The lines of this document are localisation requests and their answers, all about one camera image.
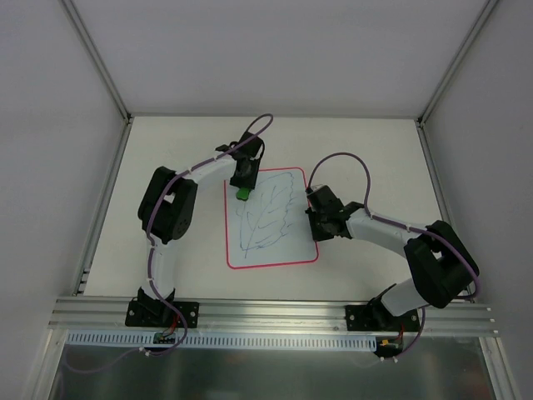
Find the aluminum frame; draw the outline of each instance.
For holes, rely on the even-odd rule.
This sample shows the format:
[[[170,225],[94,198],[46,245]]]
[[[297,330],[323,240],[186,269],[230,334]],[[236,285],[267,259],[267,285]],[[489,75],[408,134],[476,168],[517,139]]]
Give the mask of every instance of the aluminum frame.
[[[283,333],[387,336],[392,332],[348,332],[344,307],[366,302],[297,302],[179,299],[200,303],[197,332]],[[52,313],[52,329],[135,329],[124,320],[129,297],[60,297]],[[453,302],[445,309],[426,309],[424,336],[495,338],[492,310],[484,304]]]

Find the whiteboard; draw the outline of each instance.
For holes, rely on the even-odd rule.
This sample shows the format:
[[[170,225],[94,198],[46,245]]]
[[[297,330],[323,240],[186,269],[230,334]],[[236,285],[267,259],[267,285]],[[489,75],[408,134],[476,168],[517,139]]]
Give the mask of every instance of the whiteboard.
[[[306,215],[306,182],[301,168],[260,171],[246,202],[226,184],[226,255],[230,268],[313,263],[318,246]]]

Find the leaf drawing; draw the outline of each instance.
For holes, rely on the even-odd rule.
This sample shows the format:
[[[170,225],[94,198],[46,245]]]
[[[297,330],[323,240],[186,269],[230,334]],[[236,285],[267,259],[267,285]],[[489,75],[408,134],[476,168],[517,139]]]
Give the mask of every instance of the leaf drawing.
[[[241,250],[267,248],[288,234],[286,216],[294,197],[292,172],[280,172],[256,185],[252,195],[237,210],[241,218]]]

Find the purple cable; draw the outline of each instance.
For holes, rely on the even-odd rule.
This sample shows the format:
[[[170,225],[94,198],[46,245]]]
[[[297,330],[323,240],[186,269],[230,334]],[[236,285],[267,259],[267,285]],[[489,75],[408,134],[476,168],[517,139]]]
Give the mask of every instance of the purple cable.
[[[418,339],[420,339],[420,336],[422,335],[422,331],[424,330],[424,325],[426,325],[426,306],[421,307],[421,310],[422,310],[422,318],[420,320],[420,329],[416,333],[416,336],[412,340],[412,342],[409,343],[409,346],[404,348],[401,351],[401,353],[396,356],[396,358],[399,358],[399,357],[403,356],[405,353],[407,353],[409,350],[411,350],[413,348],[413,346],[415,345],[415,343],[418,342]]]
[[[363,169],[365,170],[365,174],[366,174],[366,191],[365,191],[365,199],[363,201],[363,206],[365,207],[366,214],[370,218],[373,218],[373,219],[379,221],[380,223],[386,223],[388,225],[392,225],[393,227],[397,227],[397,228],[400,228],[400,229],[405,229],[407,231],[411,230],[412,232],[420,233],[422,235],[429,236],[430,238],[433,238],[433,239],[438,240],[439,242],[441,242],[444,246],[446,246],[448,248],[448,250],[450,250],[452,252],[452,254],[454,256],[457,257],[457,259],[461,262],[461,264],[463,264],[463,266],[466,268],[466,271],[468,271],[468,273],[471,275],[472,280],[474,281],[474,284],[476,285],[476,288],[475,288],[475,290],[474,290],[474,292],[472,294],[467,295],[467,296],[458,296],[457,298],[467,300],[467,299],[471,299],[471,298],[474,298],[475,296],[479,295],[480,290],[481,290],[481,285],[480,285],[479,278],[477,277],[476,273],[474,272],[474,269],[465,260],[465,258],[463,256],[461,256],[461,254],[453,246],[451,246],[451,244],[447,240],[445,240],[443,237],[441,237],[439,235],[436,235],[433,232],[429,232],[429,231],[427,231],[425,229],[419,229],[417,227],[407,227],[407,225],[405,225],[404,223],[401,223],[401,222],[398,222],[398,221],[393,221],[391,219],[380,217],[380,216],[377,216],[377,215],[373,215],[371,213],[370,208],[368,207],[368,198],[370,196],[370,188],[371,188],[370,171],[368,170],[368,167],[366,166],[365,162],[360,157],[358,157],[357,155],[352,154],[351,152],[334,152],[333,154],[330,154],[329,156],[324,157],[322,160],[320,160],[318,162],[318,164],[314,167],[313,171],[311,172],[311,177],[309,178],[309,183],[308,183],[308,187],[309,188],[311,187],[311,183],[313,181],[313,178],[315,177],[315,173],[316,173],[316,170],[318,169],[318,167],[320,167],[326,160],[328,160],[330,158],[333,158],[333,157],[337,157],[337,156],[348,156],[348,157],[355,158],[363,166]],[[420,336],[422,335],[422,331],[424,330],[424,325],[426,324],[426,309],[425,309],[425,307],[426,306],[421,307],[422,317],[421,317],[420,329],[418,330],[418,333],[416,334],[416,336],[413,339],[413,341],[411,343],[409,343],[409,346],[407,346],[400,354],[398,354],[398,356],[396,356],[397,358],[400,357],[402,354],[406,353],[407,351],[409,351],[414,346],[414,344],[418,341]]]
[[[165,186],[165,188],[161,192],[161,195],[159,196],[158,200],[156,201],[156,205],[154,206],[154,208],[152,210],[152,214],[150,215],[150,218],[148,219],[147,238],[150,241],[150,244],[152,246],[155,246],[155,244],[156,244],[154,238],[152,237],[152,227],[153,227],[153,223],[154,223],[154,221],[156,219],[157,211],[159,211],[159,207],[162,205],[162,203],[163,203],[163,201],[165,199],[165,196],[168,194],[168,192],[170,191],[170,189],[172,188],[174,183],[176,183],[176,181],[178,179],[185,177],[188,173],[191,173],[192,171],[195,171],[198,168],[204,167],[204,166],[206,166],[209,163],[214,163],[216,160],[218,160],[218,159],[220,159],[222,157],[225,157],[228,154],[231,154],[231,153],[235,152],[238,148],[241,148],[245,144],[247,144],[250,141],[252,141],[255,138],[257,138],[259,135],[261,135],[263,132],[265,132],[268,129],[268,127],[271,126],[272,121],[274,120],[274,116],[272,114],[267,113],[267,114],[260,115],[259,117],[254,119],[252,121],[252,123],[250,123],[250,125],[248,125],[247,129],[244,131],[244,132],[248,132],[251,127],[253,127],[259,120],[263,119],[264,117],[268,117],[269,121],[266,123],[266,125],[264,127],[259,129],[259,131],[254,133],[248,139],[246,139],[245,141],[243,141],[241,143],[238,143],[234,147],[231,147],[229,150],[227,150],[226,152],[216,156],[215,158],[208,158],[207,160],[199,162],[197,165],[195,165],[194,167],[191,168],[191,171],[184,171],[184,172],[178,173],[175,177],[173,177],[167,183],[167,185]],[[163,298],[163,296],[157,290],[156,285],[153,283],[152,259],[153,259],[153,253],[154,252],[155,252],[155,249],[152,247],[150,249],[150,253],[148,255],[148,279],[150,280],[150,288],[153,290],[153,292],[155,293],[155,295],[159,299],[159,301],[161,303],[163,303],[165,306],[167,306],[168,308],[170,308],[182,320],[182,323],[183,323],[183,335],[182,335],[182,337],[179,340],[177,340],[172,346],[170,346],[169,348],[167,348],[166,350],[164,350],[162,352],[150,352],[151,355],[164,356],[165,354],[170,353],[172,350],[174,350],[180,344],[183,343],[183,341],[187,337],[188,326],[187,326],[187,322],[185,321],[185,318],[183,317],[183,314],[177,308],[175,308],[172,304],[170,304],[165,298]]]
[[[152,214],[150,215],[150,219],[148,220],[147,238],[150,241],[150,244],[152,246],[155,246],[155,244],[156,244],[154,238],[152,237],[153,222],[156,219],[156,215],[157,215],[157,211],[159,211],[159,207],[162,205],[163,200],[165,199],[165,196],[167,195],[167,193],[170,191],[172,185],[174,183],[176,183],[176,181],[179,178],[183,178],[188,173],[190,173],[190,172],[192,172],[192,171],[194,171],[194,170],[196,170],[198,168],[201,168],[201,167],[203,167],[203,166],[205,166],[205,165],[207,165],[209,163],[214,163],[216,160],[235,152],[237,149],[241,148],[245,144],[247,144],[247,143],[251,142],[252,140],[254,140],[255,138],[257,138],[259,135],[261,135],[263,132],[265,132],[268,129],[268,127],[271,126],[272,122],[274,121],[274,116],[272,114],[266,113],[266,114],[260,115],[259,117],[254,119],[252,121],[252,123],[250,123],[250,125],[248,125],[248,127],[247,127],[247,129],[245,131],[245,132],[248,132],[259,120],[261,120],[263,118],[269,118],[268,122],[265,124],[264,127],[259,129],[256,133],[254,133],[248,139],[246,139],[245,141],[243,141],[241,143],[238,143],[237,145],[231,147],[229,150],[227,150],[226,152],[216,156],[215,158],[209,158],[209,159],[207,159],[205,161],[199,162],[197,165],[195,165],[194,167],[191,168],[191,171],[184,171],[184,172],[178,173],[175,177],[173,177],[167,183],[167,185],[163,189],[161,195],[159,196],[159,198],[158,198],[158,200],[156,202],[156,205],[154,206],[154,208],[152,210]],[[147,274],[148,274],[148,279],[150,280],[150,288],[153,290],[153,292],[155,293],[155,295],[159,299],[159,301],[162,302],[163,304],[165,304],[165,306],[167,306],[168,308],[170,308],[181,319],[181,321],[183,323],[183,335],[182,335],[182,337],[179,340],[176,340],[176,342],[172,346],[170,346],[169,348],[167,348],[167,349],[165,349],[165,350],[163,350],[161,352],[152,352],[152,351],[147,352],[151,356],[160,357],[160,356],[164,356],[164,355],[170,353],[172,350],[174,350],[180,344],[183,343],[183,341],[187,337],[188,326],[187,326],[187,321],[183,317],[183,314],[177,308],[175,308],[172,304],[170,304],[165,298],[163,298],[163,296],[159,293],[159,291],[157,290],[156,285],[154,284],[154,282],[152,280],[153,279],[153,276],[152,276],[152,260],[153,260],[154,252],[155,252],[155,249],[154,249],[154,247],[152,247],[150,249],[150,252],[148,253]],[[90,375],[90,374],[93,374],[93,373],[100,373],[101,371],[105,371],[106,369],[108,369],[108,368],[112,367],[113,365],[115,365],[116,363],[118,363],[120,360],[124,359],[129,354],[132,354],[132,353],[135,353],[135,352],[139,352],[139,349],[138,348],[132,348],[130,350],[127,350],[126,352],[124,352],[123,354],[121,354],[120,356],[115,358],[113,361],[111,361],[109,364],[104,365],[103,367],[94,368],[94,369],[88,369],[88,370],[77,369],[77,368],[74,368],[71,365],[69,365],[68,362],[67,362],[67,352],[65,352],[63,354],[63,363],[62,363],[62,365],[66,369],[68,369],[69,371],[71,371],[73,373]]]

